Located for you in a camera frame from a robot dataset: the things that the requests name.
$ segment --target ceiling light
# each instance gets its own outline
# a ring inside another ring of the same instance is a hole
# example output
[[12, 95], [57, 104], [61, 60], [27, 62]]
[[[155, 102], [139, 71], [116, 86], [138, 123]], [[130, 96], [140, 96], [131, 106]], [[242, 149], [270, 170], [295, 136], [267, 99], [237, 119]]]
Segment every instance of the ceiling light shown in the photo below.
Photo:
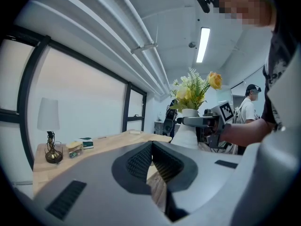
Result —
[[197, 63], [202, 63], [209, 39], [210, 28], [201, 28], [201, 40], [198, 47]]

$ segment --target black vent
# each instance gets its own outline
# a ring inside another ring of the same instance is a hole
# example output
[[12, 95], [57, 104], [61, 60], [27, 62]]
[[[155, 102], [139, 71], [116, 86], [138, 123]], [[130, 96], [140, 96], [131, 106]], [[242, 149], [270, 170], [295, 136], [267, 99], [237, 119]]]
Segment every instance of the black vent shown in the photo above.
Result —
[[147, 172], [151, 164], [151, 144], [127, 160], [127, 171], [146, 183]]
[[168, 183], [184, 168], [184, 163], [175, 156], [153, 144], [153, 161], [163, 180]]
[[46, 208], [46, 210], [63, 220], [74, 205], [75, 201], [84, 190], [87, 184], [79, 181], [72, 181]]

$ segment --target lamp base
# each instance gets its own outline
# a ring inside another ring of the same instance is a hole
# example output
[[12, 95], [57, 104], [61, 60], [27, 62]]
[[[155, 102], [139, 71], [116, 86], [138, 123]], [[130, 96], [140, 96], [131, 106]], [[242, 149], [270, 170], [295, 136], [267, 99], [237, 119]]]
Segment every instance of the lamp base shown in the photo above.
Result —
[[46, 161], [49, 163], [59, 163], [63, 159], [63, 154], [59, 151], [55, 151], [55, 153], [47, 152], [45, 154]]

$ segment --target wooden desk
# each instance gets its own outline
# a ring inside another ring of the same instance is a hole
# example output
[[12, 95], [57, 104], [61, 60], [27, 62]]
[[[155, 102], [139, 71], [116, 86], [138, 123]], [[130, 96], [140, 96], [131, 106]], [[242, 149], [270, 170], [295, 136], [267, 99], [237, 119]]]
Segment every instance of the wooden desk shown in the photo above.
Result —
[[[129, 131], [120, 133], [118, 135], [109, 136], [101, 139], [93, 140], [94, 148], [86, 149], [84, 153], [76, 158], [69, 158], [68, 149], [65, 145], [63, 147], [63, 160], [59, 164], [50, 164], [45, 159], [45, 144], [39, 144], [37, 147], [36, 156], [33, 165], [33, 195], [35, 195], [47, 182], [72, 167], [77, 162], [97, 153], [106, 152], [123, 146], [147, 142], [147, 141], [164, 141], [170, 142], [171, 137], [148, 134], [141, 132], [140, 135], [130, 134]], [[153, 175], [157, 170], [151, 167]]]

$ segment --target flower vase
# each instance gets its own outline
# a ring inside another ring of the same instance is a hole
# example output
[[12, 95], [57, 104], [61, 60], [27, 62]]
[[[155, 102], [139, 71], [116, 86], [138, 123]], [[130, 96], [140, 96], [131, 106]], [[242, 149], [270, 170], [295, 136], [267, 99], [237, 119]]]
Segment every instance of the flower vase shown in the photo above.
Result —
[[[183, 117], [198, 117], [198, 111], [194, 109], [183, 109]], [[196, 128], [181, 124], [171, 144], [183, 146], [190, 149], [198, 149]]]

